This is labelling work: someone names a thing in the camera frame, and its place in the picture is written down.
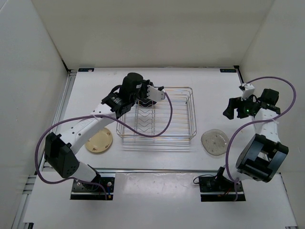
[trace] yellow plate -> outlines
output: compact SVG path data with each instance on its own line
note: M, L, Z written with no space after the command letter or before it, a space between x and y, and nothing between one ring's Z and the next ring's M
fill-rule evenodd
M90 138L85 146L92 153L101 153L111 146L112 140L112 133L107 128L104 128Z

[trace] dish rack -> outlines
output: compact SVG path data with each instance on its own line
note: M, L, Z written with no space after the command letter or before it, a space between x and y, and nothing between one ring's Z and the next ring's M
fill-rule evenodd
M190 87L164 88L173 104L173 117L170 126L163 135L146 138L132 132L120 123L117 134L124 140L191 140L197 134L193 90ZM167 99L147 107L139 105L140 101L124 114L120 120L133 129L146 135L156 135L167 125L170 117L170 105Z

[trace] white wall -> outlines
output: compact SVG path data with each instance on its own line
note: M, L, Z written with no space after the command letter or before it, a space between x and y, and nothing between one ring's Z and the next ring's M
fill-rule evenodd
M274 0L33 0L69 68L239 64Z
M281 166L287 192L298 224L305 228L305 1L275 0L264 24L241 63L245 80L273 75L296 87L297 100L291 112L280 119L279 136L289 146ZM292 91L282 82L261 81L257 88L280 92L282 111L292 100Z
M0 228L11 228L34 148L67 73L30 0L0 0Z

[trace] metal wire rack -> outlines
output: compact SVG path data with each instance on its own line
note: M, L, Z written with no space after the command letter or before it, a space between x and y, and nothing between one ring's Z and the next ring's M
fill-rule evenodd
M166 132L150 140L191 140L197 133L193 90L190 87L165 87L173 104L173 118ZM140 133L155 135L167 125L170 116L168 100L144 107L136 104L120 120ZM124 140L140 140L140 136L117 124L117 134Z

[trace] wall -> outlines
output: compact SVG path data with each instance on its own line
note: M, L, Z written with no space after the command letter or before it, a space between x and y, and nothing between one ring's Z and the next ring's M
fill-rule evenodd
M305 1L276 0L254 41L242 60L245 80L273 75L289 80L297 90L292 111L280 119L279 136L289 146L281 172L297 222L305 228ZM282 82L261 81L257 88L280 92L278 106L284 110L292 91Z
M77 69L238 64L274 0L32 1Z
M67 73L30 0L0 0L0 228L11 228L34 148Z

